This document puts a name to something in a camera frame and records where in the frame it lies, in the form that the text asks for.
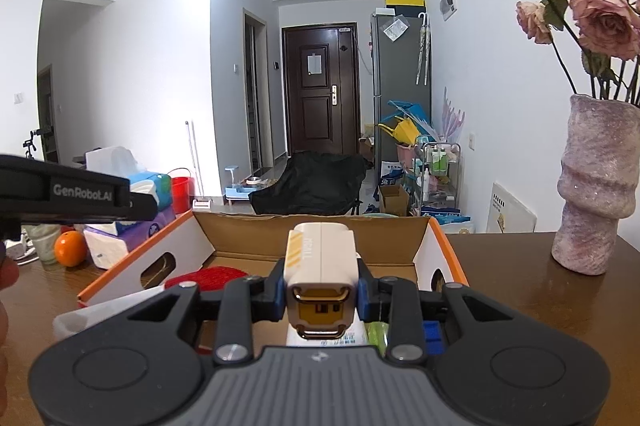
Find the person's hand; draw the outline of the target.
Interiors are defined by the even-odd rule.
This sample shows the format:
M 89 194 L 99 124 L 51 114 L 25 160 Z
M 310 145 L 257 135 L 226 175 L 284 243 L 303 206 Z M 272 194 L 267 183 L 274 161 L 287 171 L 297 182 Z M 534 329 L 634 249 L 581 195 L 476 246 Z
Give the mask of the person's hand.
M 1 265 L 0 265 L 0 290 L 8 289 L 15 284 L 20 275 L 17 264 L 11 258 L 6 256 L 6 246 L 4 242 L 1 246 Z M 0 347 L 6 343 L 6 336 L 9 332 L 9 317 L 6 307 L 0 303 Z M 6 378 L 8 377 L 8 359 L 6 354 L 0 351 L 0 415 L 6 412 L 8 405 L 8 394 L 6 393 Z

